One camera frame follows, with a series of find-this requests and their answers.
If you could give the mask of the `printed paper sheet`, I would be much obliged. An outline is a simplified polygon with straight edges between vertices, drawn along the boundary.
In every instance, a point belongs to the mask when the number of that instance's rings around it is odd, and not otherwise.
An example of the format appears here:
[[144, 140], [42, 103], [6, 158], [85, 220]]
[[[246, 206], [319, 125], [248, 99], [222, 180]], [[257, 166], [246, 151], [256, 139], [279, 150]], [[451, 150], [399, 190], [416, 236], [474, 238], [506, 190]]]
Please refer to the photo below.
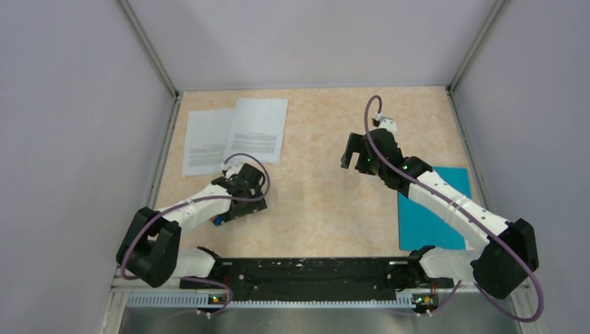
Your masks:
[[189, 112], [182, 176], [211, 175], [221, 171], [233, 117], [233, 109]]
[[223, 157], [245, 153], [262, 163], [279, 163], [287, 108], [286, 99], [237, 100]]

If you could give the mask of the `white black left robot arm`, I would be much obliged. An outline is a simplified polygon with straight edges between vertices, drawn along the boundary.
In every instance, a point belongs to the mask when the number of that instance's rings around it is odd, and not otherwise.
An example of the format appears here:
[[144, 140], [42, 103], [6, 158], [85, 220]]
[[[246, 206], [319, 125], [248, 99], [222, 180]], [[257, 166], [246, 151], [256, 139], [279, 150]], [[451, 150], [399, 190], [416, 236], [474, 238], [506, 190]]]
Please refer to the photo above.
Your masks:
[[219, 257], [203, 247], [181, 250], [180, 244], [199, 225], [215, 226], [267, 208], [269, 176], [265, 167], [242, 163], [225, 167], [197, 194], [162, 209], [139, 209], [118, 249], [121, 276], [160, 287], [170, 278], [197, 278], [205, 287], [223, 279]]

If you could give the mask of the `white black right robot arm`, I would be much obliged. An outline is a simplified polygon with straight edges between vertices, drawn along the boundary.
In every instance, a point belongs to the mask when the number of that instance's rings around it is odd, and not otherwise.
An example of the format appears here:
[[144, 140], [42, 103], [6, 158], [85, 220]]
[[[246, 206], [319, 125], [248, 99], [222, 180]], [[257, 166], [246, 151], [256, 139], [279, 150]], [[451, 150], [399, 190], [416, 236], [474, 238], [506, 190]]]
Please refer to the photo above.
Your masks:
[[435, 278], [451, 278], [474, 283], [496, 299], [505, 299], [527, 279], [540, 290], [534, 274], [539, 267], [536, 237], [526, 220], [511, 222], [484, 209], [425, 161], [405, 157], [386, 129], [350, 134], [342, 168], [349, 167], [355, 153], [359, 173], [378, 176], [388, 188], [428, 209], [469, 243], [463, 250], [424, 246], [413, 251], [408, 278], [414, 285], [426, 287]]

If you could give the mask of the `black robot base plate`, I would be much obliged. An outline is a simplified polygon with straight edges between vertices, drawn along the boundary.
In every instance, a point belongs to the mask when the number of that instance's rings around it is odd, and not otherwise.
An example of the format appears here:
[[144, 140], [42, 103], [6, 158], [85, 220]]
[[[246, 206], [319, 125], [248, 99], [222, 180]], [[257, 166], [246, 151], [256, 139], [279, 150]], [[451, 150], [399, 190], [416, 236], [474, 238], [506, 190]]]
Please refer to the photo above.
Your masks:
[[216, 257], [207, 279], [228, 286], [233, 301], [393, 301], [409, 289], [454, 286], [408, 257]]

